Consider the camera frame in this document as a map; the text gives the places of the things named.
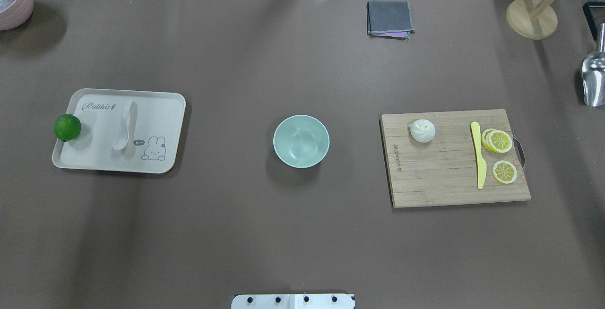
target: wooden cutting board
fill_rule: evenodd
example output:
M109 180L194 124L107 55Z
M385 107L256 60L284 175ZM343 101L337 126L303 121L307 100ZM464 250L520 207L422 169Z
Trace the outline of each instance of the wooden cutting board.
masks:
M408 125L428 119L435 125L435 138L418 143ZM481 131L503 130L510 137L504 109L485 111L385 114L380 118L382 141L389 165L389 186L393 207L526 201L531 199L525 174L513 148L505 154L482 147L487 175L482 190L477 188L477 163L471 137L471 122ZM508 160L517 168L517 180L500 184L492 175L493 164Z

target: pink cup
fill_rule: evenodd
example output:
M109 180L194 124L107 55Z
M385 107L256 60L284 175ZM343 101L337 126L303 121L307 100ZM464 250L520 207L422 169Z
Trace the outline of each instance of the pink cup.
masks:
M13 29L27 21L32 15L34 0L15 0L0 12L0 31Z

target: rectangular tray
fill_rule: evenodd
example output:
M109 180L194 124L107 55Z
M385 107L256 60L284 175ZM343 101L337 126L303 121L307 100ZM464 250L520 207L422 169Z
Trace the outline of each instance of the rectangular tray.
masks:
M418 143L411 137L408 125L418 119L427 119L435 125L436 135L432 141ZM481 148L488 169L484 188L477 188L472 121L479 122L481 131L494 128L512 137L503 109L382 115L380 125L389 164L393 207L496 203L531 198L514 148L504 154ZM492 167L498 160L508 160L515 165L515 182L500 184L495 180Z
M130 111L130 138L123 150L112 147L125 103ZM80 89L67 111L80 119L82 132L57 140L52 163L62 169L165 173L176 160L185 111L178 93Z

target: folded cloth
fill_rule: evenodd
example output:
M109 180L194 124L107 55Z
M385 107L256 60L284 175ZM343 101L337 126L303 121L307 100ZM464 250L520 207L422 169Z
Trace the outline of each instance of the folded cloth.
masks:
M369 1L368 35L409 38L414 32L408 1Z

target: knife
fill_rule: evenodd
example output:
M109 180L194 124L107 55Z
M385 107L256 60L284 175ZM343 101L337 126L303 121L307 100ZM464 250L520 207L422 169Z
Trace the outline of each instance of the knife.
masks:
M481 156L481 128L477 121L471 122L471 134L473 134L473 144L475 145L475 156L477 156L477 188L484 188L485 175L488 171L488 165L484 157Z

